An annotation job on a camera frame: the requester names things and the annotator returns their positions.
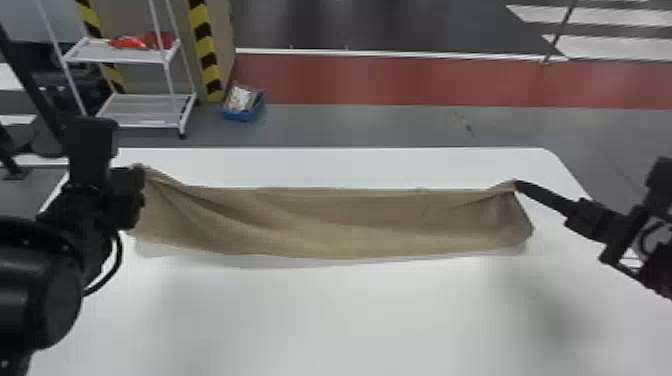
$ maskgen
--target hazard stripe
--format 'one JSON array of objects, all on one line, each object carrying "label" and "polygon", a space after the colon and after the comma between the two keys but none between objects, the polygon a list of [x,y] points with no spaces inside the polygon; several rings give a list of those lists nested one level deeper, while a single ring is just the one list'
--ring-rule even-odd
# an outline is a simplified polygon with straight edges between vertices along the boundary
[{"label": "hazard stripe", "polygon": [[224,97],[224,89],[217,65],[215,39],[207,4],[205,0],[188,0],[188,4],[189,23],[194,32],[196,56],[201,65],[201,74],[208,95],[208,102],[221,102]]},{"label": "hazard stripe", "polygon": [[[89,0],[74,0],[79,10],[79,16],[84,22],[86,31],[94,38],[102,38],[103,30],[100,27],[100,19],[98,14],[91,7]],[[103,64],[103,77],[107,79],[118,93],[126,93],[124,79],[119,72],[119,69],[114,64]]]}]

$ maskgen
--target white table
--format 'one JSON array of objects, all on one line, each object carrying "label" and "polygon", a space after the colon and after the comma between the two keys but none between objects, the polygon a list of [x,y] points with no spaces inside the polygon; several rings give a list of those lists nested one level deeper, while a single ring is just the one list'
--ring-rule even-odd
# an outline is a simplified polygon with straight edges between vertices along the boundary
[{"label": "white table", "polygon": [[[586,193],[540,149],[122,150],[210,186]],[[31,375],[669,375],[672,302],[596,260],[601,247],[522,199],[516,256],[339,264],[159,249],[125,237],[119,274]]]}]

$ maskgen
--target cloth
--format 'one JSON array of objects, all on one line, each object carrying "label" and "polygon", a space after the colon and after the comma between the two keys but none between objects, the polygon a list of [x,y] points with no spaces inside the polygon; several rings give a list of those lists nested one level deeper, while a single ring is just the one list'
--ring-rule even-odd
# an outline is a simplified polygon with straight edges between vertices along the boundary
[{"label": "cloth", "polygon": [[223,254],[358,259],[517,245],[532,225],[512,183],[487,190],[211,188],[144,167],[142,239]]}]

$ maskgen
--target blue box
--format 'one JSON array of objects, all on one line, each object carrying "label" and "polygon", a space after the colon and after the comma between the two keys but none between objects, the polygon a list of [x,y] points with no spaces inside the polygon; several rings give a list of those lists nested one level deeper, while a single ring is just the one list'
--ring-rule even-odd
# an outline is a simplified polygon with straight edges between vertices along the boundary
[{"label": "blue box", "polygon": [[242,121],[245,123],[253,121],[259,116],[259,113],[264,108],[265,101],[266,92],[262,90],[257,95],[257,99],[254,101],[254,105],[249,111],[228,111],[222,109],[222,116],[224,116],[224,119]]}]

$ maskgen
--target metal shelf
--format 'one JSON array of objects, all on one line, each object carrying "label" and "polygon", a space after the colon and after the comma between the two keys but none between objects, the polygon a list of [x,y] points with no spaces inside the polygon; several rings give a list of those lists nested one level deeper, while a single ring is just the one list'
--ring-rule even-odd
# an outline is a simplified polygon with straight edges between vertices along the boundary
[{"label": "metal shelf", "polygon": [[[61,54],[58,39],[54,29],[49,22],[49,16],[42,4],[46,0],[33,0],[37,7],[40,17],[47,27],[49,39],[58,55],[59,62],[63,72],[68,80],[68,85],[72,91],[77,106],[82,115],[87,116],[84,102],[77,91],[77,86],[72,78],[69,63],[98,63],[101,72],[104,72],[103,63],[112,64],[160,64],[163,66],[163,72],[166,76],[166,84],[170,94],[121,94],[116,91],[115,85],[108,79],[107,83],[112,95],[100,108],[96,116],[116,120],[122,127],[134,128],[176,128],[180,138],[185,137],[185,128],[191,110],[196,102],[196,87],[194,79],[191,77],[187,55],[182,48],[180,40],[175,39],[169,49],[165,49],[161,37],[161,27],[159,18],[156,14],[155,0],[147,0],[149,12],[152,18],[153,33],[156,36],[158,50],[137,50],[120,49],[108,44],[108,39],[92,38],[88,35],[84,24],[81,24],[82,39],[80,39],[65,55]],[[173,35],[180,35],[177,27],[177,20],[170,0],[164,0],[168,19],[172,26]],[[184,63],[190,94],[175,93],[173,79],[170,73],[170,62],[180,50],[182,62]]]},{"label": "metal shelf", "polygon": [[184,133],[196,93],[175,95],[112,94],[97,117],[114,119],[121,127],[178,128]]},{"label": "metal shelf", "polygon": [[169,63],[180,48],[180,40],[173,41],[170,49],[136,50],[115,48],[107,44],[109,39],[84,37],[77,42],[64,56],[69,63],[119,63],[119,64],[163,64]]}]

